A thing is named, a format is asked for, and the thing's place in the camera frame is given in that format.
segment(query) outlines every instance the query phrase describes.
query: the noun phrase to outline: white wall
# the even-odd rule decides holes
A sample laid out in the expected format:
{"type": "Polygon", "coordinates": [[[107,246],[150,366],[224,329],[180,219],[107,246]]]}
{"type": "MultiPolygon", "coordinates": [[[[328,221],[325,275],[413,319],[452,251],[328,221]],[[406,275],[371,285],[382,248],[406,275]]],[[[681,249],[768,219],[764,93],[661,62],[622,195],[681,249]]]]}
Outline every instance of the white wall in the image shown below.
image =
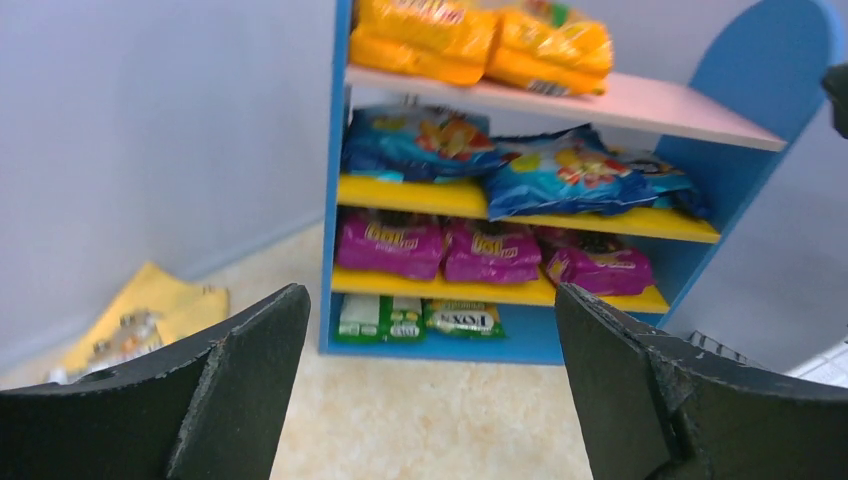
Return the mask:
{"type": "MultiPolygon", "coordinates": [[[[620,71],[685,82],[753,2],[572,3],[607,23],[620,71]]],[[[835,3],[848,22],[848,0],[835,3]]],[[[80,331],[146,259],[195,276],[320,215],[333,6],[0,6],[0,367],[80,331]]],[[[563,127],[515,114],[494,125],[563,127]]],[[[743,353],[783,368],[800,359],[782,358],[782,339],[826,343],[845,327],[846,148],[820,115],[682,306],[681,328],[755,345],[743,353]],[[774,331],[728,337],[765,317],[774,331]]]]}
{"type": "Polygon", "coordinates": [[[0,5],[0,367],[85,328],[147,259],[192,278],[320,219],[332,16],[0,5]]]}

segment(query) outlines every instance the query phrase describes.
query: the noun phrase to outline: shelf unit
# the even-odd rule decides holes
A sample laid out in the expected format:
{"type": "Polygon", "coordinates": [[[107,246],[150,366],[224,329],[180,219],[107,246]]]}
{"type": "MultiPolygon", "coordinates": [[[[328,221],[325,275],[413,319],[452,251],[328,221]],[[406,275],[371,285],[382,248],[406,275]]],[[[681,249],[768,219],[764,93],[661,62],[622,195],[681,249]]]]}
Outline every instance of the shelf unit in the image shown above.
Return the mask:
{"type": "MultiPolygon", "coordinates": [[[[339,206],[486,218],[485,198],[472,181],[421,185],[386,183],[342,174],[341,139],[348,120],[351,87],[378,87],[438,97],[443,103],[461,101],[663,134],[656,149],[658,154],[687,171],[705,191],[714,208],[709,222],[649,208],[634,209],[614,217],[581,214],[509,219],[517,223],[628,236],[653,260],[657,287],[639,296],[607,297],[605,300],[642,321],[662,327],[672,319],[672,313],[692,283],[823,101],[815,86],[817,82],[811,81],[824,70],[820,65],[822,60],[811,60],[804,49],[787,53],[783,47],[764,46],[756,34],[759,27],[752,27],[752,18],[758,24],[773,23],[770,19],[775,9],[789,8],[778,14],[797,18],[798,6],[786,7],[785,3],[765,0],[731,23],[706,52],[689,85],[614,73],[609,78],[605,96],[551,98],[485,81],[463,89],[424,78],[349,66],[351,2],[339,0],[330,114],[320,350],[329,354],[504,363],[558,365],[564,361],[551,308],[555,289],[544,277],[520,286],[454,284],[441,278],[419,282],[334,266],[339,206]],[[774,54],[764,55],[764,48],[771,48],[774,54]],[[746,68],[740,69],[738,65],[746,65],[746,68]],[[783,75],[776,78],[785,78],[785,81],[775,85],[776,74],[783,75]],[[473,342],[434,334],[424,343],[412,346],[338,343],[332,332],[338,328],[339,309],[345,293],[497,302],[509,338],[473,342]]],[[[810,36],[803,37],[803,31],[802,28],[797,34],[801,40],[791,39],[807,41],[803,39],[810,36]]]]}

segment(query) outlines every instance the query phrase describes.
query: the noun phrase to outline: green snack package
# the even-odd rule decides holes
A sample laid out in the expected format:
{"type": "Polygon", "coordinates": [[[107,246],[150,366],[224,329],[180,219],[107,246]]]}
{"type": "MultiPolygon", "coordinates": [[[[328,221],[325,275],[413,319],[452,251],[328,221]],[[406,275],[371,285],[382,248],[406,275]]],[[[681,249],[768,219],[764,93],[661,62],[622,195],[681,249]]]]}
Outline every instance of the green snack package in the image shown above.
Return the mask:
{"type": "Polygon", "coordinates": [[[425,300],[427,327],[465,338],[506,338],[494,304],[462,300],[425,300]]]}
{"type": "Polygon", "coordinates": [[[424,340],[421,299],[345,295],[336,340],[346,343],[412,343],[424,340]]]}

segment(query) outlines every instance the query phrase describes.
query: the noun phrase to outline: black object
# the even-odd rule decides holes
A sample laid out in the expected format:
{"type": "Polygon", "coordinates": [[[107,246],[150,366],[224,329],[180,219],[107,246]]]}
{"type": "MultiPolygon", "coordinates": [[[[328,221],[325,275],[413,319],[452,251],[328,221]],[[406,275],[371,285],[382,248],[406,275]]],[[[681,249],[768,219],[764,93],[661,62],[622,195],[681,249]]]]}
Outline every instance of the black object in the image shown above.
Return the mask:
{"type": "Polygon", "coordinates": [[[0,478],[267,479],[309,310],[289,285],[72,385],[0,392],[0,478]]]}
{"type": "Polygon", "coordinates": [[[719,357],[579,287],[556,313],[595,480],[848,478],[848,390],[719,357]]]}
{"type": "Polygon", "coordinates": [[[822,87],[833,105],[833,128],[848,138],[848,64],[828,68],[822,87]]]}

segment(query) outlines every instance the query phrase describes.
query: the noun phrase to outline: blue shelf frame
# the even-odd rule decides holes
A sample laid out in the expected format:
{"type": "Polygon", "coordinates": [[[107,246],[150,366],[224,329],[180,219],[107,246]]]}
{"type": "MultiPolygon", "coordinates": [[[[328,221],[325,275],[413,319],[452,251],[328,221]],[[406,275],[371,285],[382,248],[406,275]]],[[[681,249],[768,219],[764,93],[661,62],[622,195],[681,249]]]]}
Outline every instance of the blue shelf frame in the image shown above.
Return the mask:
{"type": "MultiPolygon", "coordinates": [[[[564,360],[553,309],[500,305],[510,338],[469,342],[430,336],[414,346],[352,346],[337,343],[341,294],[332,292],[337,189],[341,142],[350,110],[345,86],[351,0],[338,0],[333,55],[326,215],[321,277],[319,349],[340,355],[388,356],[433,360],[562,365],[564,360]]],[[[824,102],[819,79],[843,56],[844,35],[836,11],[821,0],[763,0],[731,22],[701,60],[689,86],[728,109],[770,130],[787,142],[782,152],[767,152],[701,140],[664,136],[656,151],[682,167],[713,202],[712,225],[722,239],[715,245],[634,237],[635,245],[655,259],[666,315],[634,314],[662,328],[748,206],[824,102]]]]}

